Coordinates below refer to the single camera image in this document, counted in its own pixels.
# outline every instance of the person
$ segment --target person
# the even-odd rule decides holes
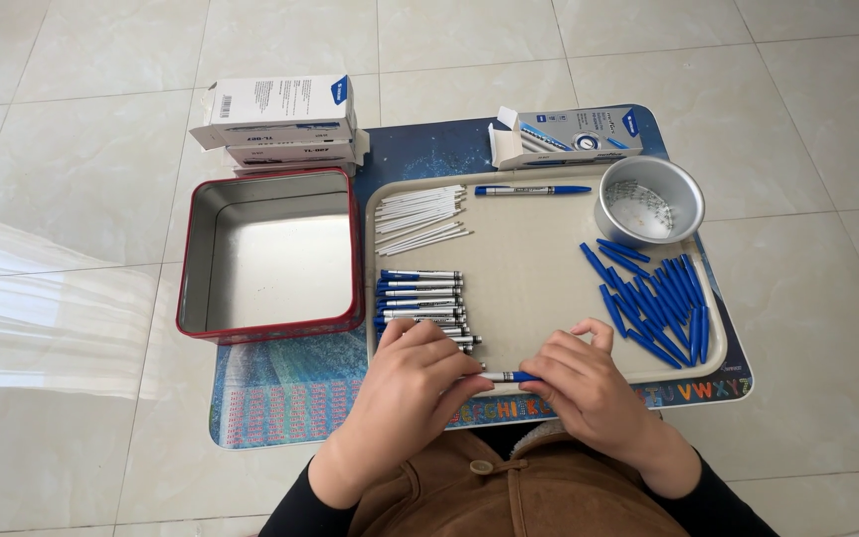
[[[558,421],[443,433],[494,385],[436,324],[391,321],[346,421],[259,537],[776,535],[639,402],[612,344],[585,319],[519,364],[542,378],[519,389]]]

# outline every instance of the left hand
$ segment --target left hand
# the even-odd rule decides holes
[[[355,505],[370,483],[439,436],[468,398],[493,389],[479,372],[435,323],[390,321],[350,414],[310,462],[317,498]]]

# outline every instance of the metal bowl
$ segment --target metal bowl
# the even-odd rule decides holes
[[[629,248],[669,245],[690,237],[704,220],[704,196],[679,165],[628,157],[602,176],[596,224]]]

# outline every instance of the stacked boxes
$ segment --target stacked boxes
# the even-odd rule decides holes
[[[336,166],[353,175],[369,151],[346,75],[219,80],[202,102],[204,126],[191,136],[222,148],[239,177]]]

